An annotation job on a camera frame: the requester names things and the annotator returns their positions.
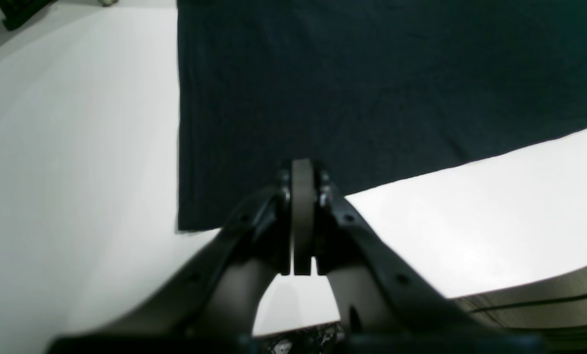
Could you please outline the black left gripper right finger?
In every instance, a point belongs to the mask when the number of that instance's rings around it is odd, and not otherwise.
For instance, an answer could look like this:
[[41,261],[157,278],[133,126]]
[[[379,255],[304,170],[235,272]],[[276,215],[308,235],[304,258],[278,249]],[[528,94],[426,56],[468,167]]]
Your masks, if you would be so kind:
[[536,334],[473,320],[388,247],[309,159],[293,162],[293,271],[316,260],[344,336],[335,354],[542,354]]

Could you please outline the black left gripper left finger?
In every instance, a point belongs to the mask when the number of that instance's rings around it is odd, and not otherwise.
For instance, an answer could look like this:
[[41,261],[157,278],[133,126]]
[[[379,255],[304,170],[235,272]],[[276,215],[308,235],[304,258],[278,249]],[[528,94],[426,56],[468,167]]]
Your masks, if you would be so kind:
[[65,335],[50,354],[260,354],[256,313],[275,275],[289,273],[291,173],[235,209],[213,240],[161,289],[96,330]]

